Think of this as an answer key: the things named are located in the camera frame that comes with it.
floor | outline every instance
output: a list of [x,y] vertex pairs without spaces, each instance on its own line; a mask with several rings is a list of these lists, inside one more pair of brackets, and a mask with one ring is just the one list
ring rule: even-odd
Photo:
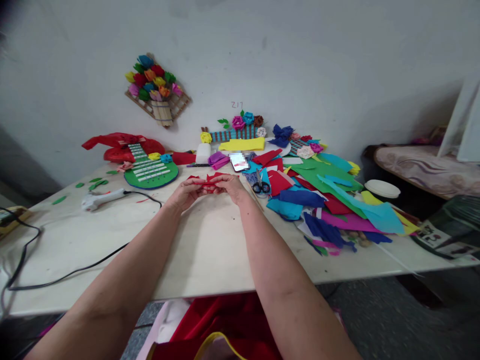
[[[480,267],[432,272],[422,281],[445,307],[424,307],[395,277],[317,288],[332,307],[341,310],[348,335],[365,360],[480,359]],[[122,360],[135,360],[161,307],[150,303],[145,308]],[[5,321],[0,326],[0,358],[22,359],[25,349],[56,318]]]

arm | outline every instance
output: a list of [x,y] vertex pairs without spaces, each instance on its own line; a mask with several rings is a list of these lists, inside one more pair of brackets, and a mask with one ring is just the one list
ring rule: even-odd
[[206,193],[205,180],[180,184],[164,206],[111,261],[28,360],[119,359],[157,285],[182,211]]
[[238,205],[255,288],[284,359],[361,359],[343,327],[288,245],[236,176],[215,192]]

red paper flower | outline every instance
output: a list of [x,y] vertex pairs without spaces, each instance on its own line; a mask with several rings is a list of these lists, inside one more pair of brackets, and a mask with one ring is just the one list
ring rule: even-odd
[[153,65],[150,70],[153,70],[158,77],[165,75],[165,70],[160,65]]
[[133,79],[135,80],[135,84],[137,84],[139,88],[143,88],[147,83],[147,77],[140,73],[136,73],[135,75],[133,75]]

scissors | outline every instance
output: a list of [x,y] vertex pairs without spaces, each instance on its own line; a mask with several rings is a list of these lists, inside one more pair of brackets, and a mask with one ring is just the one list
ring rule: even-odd
[[270,185],[267,182],[262,181],[262,177],[260,176],[260,172],[258,170],[256,171],[256,176],[258,178],[258,182],[254,183],[251,187],[253,192],[255,194],[268,194],[270,192]]

hand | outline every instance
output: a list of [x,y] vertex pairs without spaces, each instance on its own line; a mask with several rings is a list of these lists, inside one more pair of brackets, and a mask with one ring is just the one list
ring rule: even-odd
[[204,179],[189,178],[182,182],[173,194],[166,201],[166,206],[176,207],[181,211],[187,210],[199,197],[206,195],[208,192],[202,188],[202,185],[194,183],[204,183]]
[[249,196],[238,176],[224,174],[217,176],[210,181],[220,181],[215,184],[216,188],[213,191],[214,194],[228,193],[231,200],[237,205],[243,197]]

